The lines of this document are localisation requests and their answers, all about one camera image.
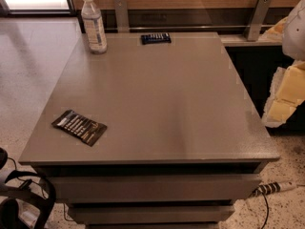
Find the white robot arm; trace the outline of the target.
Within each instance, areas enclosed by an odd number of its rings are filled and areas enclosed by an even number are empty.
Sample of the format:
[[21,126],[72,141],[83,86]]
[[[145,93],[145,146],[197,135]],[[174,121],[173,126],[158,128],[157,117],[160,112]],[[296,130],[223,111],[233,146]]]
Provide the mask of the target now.
[[282,51],[294,63],[274,73],[262,122],[277,128],[292,116],[305,100],[305,0],[300,0],[289,15],[273,27],[282,39]]

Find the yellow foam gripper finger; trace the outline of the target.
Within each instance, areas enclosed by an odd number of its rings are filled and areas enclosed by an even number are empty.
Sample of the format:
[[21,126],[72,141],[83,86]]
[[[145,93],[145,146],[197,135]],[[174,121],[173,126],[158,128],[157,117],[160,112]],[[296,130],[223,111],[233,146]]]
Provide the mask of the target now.
[[281,42],[286,21],[287,21],[287,17],[284,17],[283,19],[278,21],[274,26],[267,29],[263,33],[262,37],[267,40],[274,40],[276,42]]
[[292,116],[305,101],[305,62],[296,60],[287,69],[278,67],[274,73],[270,96],[264,106],[262,122],[277,128]]

